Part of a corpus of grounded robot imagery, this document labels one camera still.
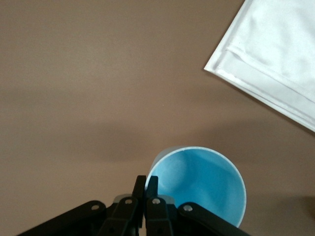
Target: plastic cup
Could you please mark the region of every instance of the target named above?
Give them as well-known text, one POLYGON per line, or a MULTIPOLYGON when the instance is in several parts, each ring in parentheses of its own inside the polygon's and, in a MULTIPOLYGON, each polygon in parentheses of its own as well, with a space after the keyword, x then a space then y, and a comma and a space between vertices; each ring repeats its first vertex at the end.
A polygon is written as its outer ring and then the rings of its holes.
POLYGON ((174 198, 178 207, 195 202, 239 227, 246 208, 241 174, 225 156, 206 147, 170 147, 162 151, 150 169, 158 176, 158 194, 174 198))

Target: cup rim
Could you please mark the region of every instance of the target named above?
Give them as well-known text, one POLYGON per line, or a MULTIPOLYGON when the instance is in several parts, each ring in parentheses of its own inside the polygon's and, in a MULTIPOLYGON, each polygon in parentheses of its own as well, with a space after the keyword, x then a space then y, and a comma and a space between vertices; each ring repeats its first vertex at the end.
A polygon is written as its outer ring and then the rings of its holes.
POLYGON ((239 172, 239 170, 236 168, 236 166, 226 157, 224 156, 223 154, 219 153, 218 151, 215 151, 213 149, 210 149, 210 148, 207 148, 207 147, 199 147, 199 146, 178 146, 178 147, 169 147, 165 150, 163 150, 162 152, 160 152, 156 158, 154 159, 153 161, 153 164, 150 168, 150 171, 149 171, 149 174, 148 174, 148 177, 147 177, 147 181, 146 181, 146 184, 145 184, 145 190, 147 190, 147 187, 148 187, 148 184, 149 184, 149 179, 151 178, 152 176, 152 173, 153 171, 157 168, 157 166, 166 158, 168 158, 169 156, 172 156, 178 152, 181 152, 181 151, 185 151, 185 150, 191 150, 191 149, 199 149, 199 150, 205 150, 205 151, 209 151, 209 152, 212 152, 216 155, 218 155, 219 157, 221 157, 223 160, 225 160, 226 162, 228 162, 230 164, 230 166, 234 169, 234 171, 236 172, 237 176, 239 177, 240 181, 241 181, 241 185, 242 185, 242 189, 243 189, 243 192, 244 192, 244 205, 243 205, 243 209, 242 209, 242 214, 241 214, 241 217, 238 221, 238 223, 236 224, 236 227, 239 227, 243 221, 243 218, 244 218, 244 215, 245 215, 245 210, 246 210, 246 204, 247 204, 247 195, 246 195, 246 187, 245 187, 245 183, 244 183, 244 180, 241 176, 241 173, 239 172))

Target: metal bolt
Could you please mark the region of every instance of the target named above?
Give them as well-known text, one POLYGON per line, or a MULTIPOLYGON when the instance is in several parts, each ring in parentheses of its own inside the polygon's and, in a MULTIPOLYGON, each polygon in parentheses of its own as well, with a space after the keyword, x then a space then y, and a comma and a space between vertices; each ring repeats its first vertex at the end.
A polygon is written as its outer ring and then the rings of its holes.
POLYGON ((91 207, 91 210, 98 210, 99 209, 99 205, 94 205, 91 207))
POLYGON ((132 203, 132 200, 131 199, 127 199, 126 201, 125 201, 125 204, 131 204, 132 203))
POLYGON ((161 201, 160 201, 160 199, 158 199, 158 198, 154 198, 154 199, 152 200, 152 203, 153 203, 153 204, 160 204, 161 201))
POLYGON ((184 209, 184 211, 192 211, 191 205, 185 205, 185 206, 183 207, 183 209, 184 209))

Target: screw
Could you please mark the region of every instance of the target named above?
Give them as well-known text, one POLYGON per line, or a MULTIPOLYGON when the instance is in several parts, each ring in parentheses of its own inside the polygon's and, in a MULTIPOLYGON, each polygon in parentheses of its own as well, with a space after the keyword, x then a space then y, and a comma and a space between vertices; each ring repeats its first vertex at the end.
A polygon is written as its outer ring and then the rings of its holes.
POLYGON ((183 207, 183 209, 184 209, 184 211, 192 211, 191 205, 185 205, 185 206, 183 207))
POLYGON ((152 200, 152 203, 153 203, 153 204, 160 204, 161 201, 160 201, 160 199, 158 199, 158 198, 154 198, 154 199, 152 200))
POLYGON ((91 207, 91 210, 97 210, 97 209, 99 209, 99 205, 94 205, 91 207))
POLYGON ((131 199, 127 199, 126 201, 125 201, 125 204, 131 204, 132 203, 132 200, 131 199))

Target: blue cup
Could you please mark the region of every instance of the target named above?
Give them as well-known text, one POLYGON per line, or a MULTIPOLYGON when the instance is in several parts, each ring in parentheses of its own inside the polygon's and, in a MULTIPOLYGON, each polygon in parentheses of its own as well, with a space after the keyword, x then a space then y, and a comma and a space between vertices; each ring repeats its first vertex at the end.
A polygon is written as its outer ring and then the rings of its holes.
POLYGON ((171 147, 154 160, 147 178, 158 177, 158 194, 175 206, 195 202, 239 227, 246 208, 244 181, 233 163, 205 147, 171 147))

